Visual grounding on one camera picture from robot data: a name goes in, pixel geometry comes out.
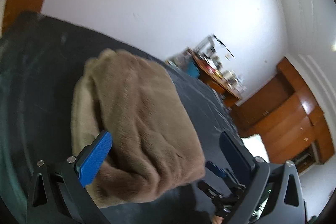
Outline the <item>brown fleece garment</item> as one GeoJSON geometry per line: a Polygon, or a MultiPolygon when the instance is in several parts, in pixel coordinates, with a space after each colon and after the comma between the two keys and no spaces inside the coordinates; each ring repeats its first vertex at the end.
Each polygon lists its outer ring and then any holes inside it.
{"type": "Polygon", "coordinates": [[[75,85],[72,151],[102,131],[109,155],[86,189],[100,208],[144,203],[205,176],[205,156],[166,69],[123,50],[88,59],[75,85]]]}

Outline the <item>brown wooden wardrobe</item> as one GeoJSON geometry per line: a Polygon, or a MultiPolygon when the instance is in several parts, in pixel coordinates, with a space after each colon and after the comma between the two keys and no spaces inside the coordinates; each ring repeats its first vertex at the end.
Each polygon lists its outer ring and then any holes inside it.
{"type": "Polygon", "coordinates": [[[231,116],[239,135],[258,134],[271,162],[286,160],[326,163],[335,149],[329,126],[315,96],[287,58],[277,73],[242,105],[232,106],[231,116]]]}

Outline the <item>wooden desk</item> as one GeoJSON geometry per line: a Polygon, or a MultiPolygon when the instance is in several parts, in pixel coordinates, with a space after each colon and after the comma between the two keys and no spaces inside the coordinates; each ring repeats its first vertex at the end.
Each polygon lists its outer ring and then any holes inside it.
{"type": "Polygon", "coordinates": [[[226,80],[217,76],[212,68],[209,70],[210,67],[193,50],[188,49],[187,52],[191,55],[195,65],[199,69],[199,79],[222,95],[224,97],[223,102],[227,107],[232,107],[241,100],[240,94],[231,88],[226,80]]]}

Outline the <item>black desk lamp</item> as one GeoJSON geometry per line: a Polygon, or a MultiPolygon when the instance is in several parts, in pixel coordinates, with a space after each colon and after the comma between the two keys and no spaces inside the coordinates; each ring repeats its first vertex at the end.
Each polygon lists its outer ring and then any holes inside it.
{"type": "Polygon", "coordinates": [[[235,59],[235,56],[228,49],[228,47],[214,34],[206,36],[193,51],[199,56],[205,56],[207,58],[213,57],[220,50],[225,49],[229,57],[235,59]]]}

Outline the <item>dark bed sheet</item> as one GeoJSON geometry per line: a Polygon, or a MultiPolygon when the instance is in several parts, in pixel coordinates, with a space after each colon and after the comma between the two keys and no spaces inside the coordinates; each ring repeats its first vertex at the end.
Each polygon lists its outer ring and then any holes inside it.
{"type": "MultiPolygon", "coordinates": [[[[60,162],[72,155],[74,87],[86,60],[106,48],[162,65],[198,133],[206,160],[229,167],[219,137],[224,131],[238,137],[237,129],[211,88],[128,44],[25,12],[1,38],[1,199],[18,223],[26,223],[27,192],[37,162],[60,162]]],[[[195,182],[151,203],[126,203],[101,211],[110,223],[211,223],[214,206],[195,182]]],[[[1,216],[1,223],[12,221],[1,216]]]]}

